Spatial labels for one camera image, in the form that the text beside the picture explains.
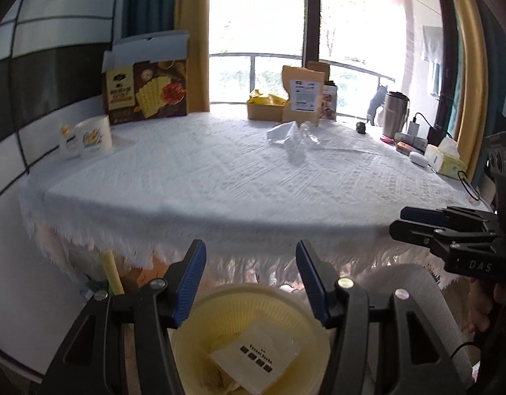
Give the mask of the person's right hand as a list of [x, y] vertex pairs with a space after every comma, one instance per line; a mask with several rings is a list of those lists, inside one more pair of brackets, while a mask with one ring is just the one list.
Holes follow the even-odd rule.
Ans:
[[490, 326], [489, 314], [496, 303], [506, 302], [506, 285], [497, 284], [492, 291], [485, 291], [481, 282], [469, 278], [469, 331], [484, 332]]

